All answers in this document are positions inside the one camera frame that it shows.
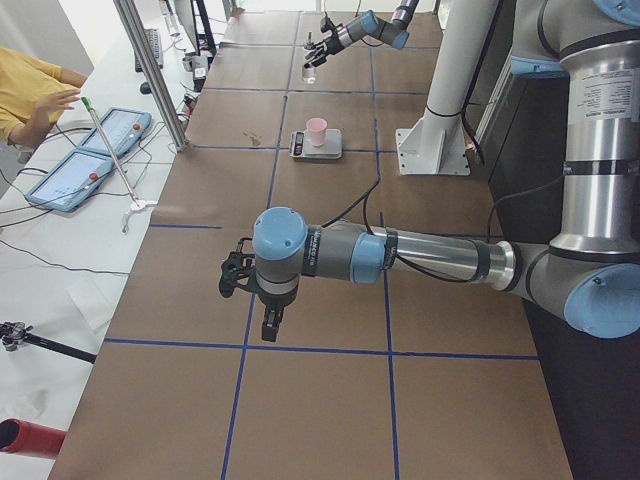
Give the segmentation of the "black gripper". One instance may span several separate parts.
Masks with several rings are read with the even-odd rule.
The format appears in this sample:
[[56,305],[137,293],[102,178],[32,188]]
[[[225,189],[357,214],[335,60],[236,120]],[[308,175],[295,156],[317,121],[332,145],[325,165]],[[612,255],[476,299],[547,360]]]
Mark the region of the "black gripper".
[[264,289],[259,290],[258,297],[265,306],[261,325],[261,339],[263,341],[276,342],[284,309],[296,299],[297,292],[297,287],[283,294],[269,293]]
[[307,42],[304,45],[307,51],[305,55],[305,69],[316,68],[327,62],[327,56],[335,55],[348,46],[348,34],[345,32],[332,32],[322,42]]

